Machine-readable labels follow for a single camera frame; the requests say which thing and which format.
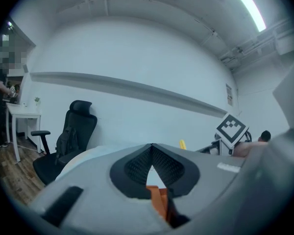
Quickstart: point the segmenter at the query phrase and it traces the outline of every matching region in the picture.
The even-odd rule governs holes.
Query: black mesh panel
[[[159,149],[152,147],[152,165],[166,187],[179,180],[184,174],[184,166]]]
[[[140,185],[146,185],[151,162],[151,155],[148,149],[141,155],[126,163],[124,168],[125,173],[136,183]]]

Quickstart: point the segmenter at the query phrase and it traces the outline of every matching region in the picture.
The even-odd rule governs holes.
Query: white wall
[[[28,49],[26,57],[26,65],[29,71],[31,71],[39,57],[41,51],[44,49],[45,42],[49,39],[56,28],[54,23],[47,11],[44,9],[41,0],[20,0],[19,3],[10,12],[10,17],[17,28],[21,30],[21,33],[31,42],[34,48]],[[31,78],[28,73],[24,74],[24,69],[11,70],[10,75],[18,75],[23,73],[24,77],[21,83],[20,89],[20,102],[28,104],[29,92],[31,88]],[[18,132],[24,132],[26,127],[23,119],[18,119]],[[38,141],[37,137],[31,137],[35,142]]]
[[[9,76],[24,76],[24,69],[21,64],[18,65],[17,68],[9,69]]]
[[[145,20],[110,17],[66,26],[53,35],[32,71],[119,78],[226,111],[237,108],[227,104],[225,84],[235,93],[235,82],[220,61],[192,39]]]
[[[239,91],[240,119],[250,126],[254,141],[265,130],[274,137],[288,130],[273,90],[287,74],[294,55],[271,55],[234,74]]]
[[[100,19],[57,31],[34,72],[79,72],[152,85],[237,113],[236,85],[229,70],[191,39],[156,23]],[[226,86],[234,92],[227,105]],[[208,145],[220,118],[112,93],[33,82],[30,104],[41,98],[41,129],[51,151],[72,101],[87,100],[98,117],[89,148],[100,144],[163,142],[190,150]]]

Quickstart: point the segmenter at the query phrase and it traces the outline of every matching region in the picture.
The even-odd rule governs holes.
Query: table leg
[[[6,116],[5,116],[5,131],[6,131],[6,140],[10,143],[10,131],[9,131],[9,110],[6,107]]]
[[[24,130],[24,133],[25,133],[25,139],[27,139],[27,118],[24,118],[24,121],[25,121],[25,130]]]
[[[16,140],[16,117],[14,115],[12,115],[12,137],[13,137],[13,147],[14,147],[16,161],[19,162],[21,161],[21,159],[20,159],[18,144]]]
[[[36,128],[37,128],[36,129],[37,131],[40,131],[40,116],[37,117]],[[37,151],[38,151],[38,153],[41,153],[41,149],[40,149],[40,137],[38,137]]]

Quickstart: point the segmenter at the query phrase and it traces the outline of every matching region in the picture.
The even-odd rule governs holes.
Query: office chair headrest
[[[70,105],[70,111],[75,112],[76,114],[83,115],[83,116],[90,116],[89,108],[93,103],[82,101],[82,100],[75,100]]]

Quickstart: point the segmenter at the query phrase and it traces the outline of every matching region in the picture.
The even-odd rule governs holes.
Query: wooden floor
[[[28,205],[45,187],[32,165],[35,159],[43,155],[34,151],[36,148],[24,137],[18,138],[18,145],[33,150],[19,147],[21,161],[17,163],[12,143],[0,148],[0,179],[10,196]]]

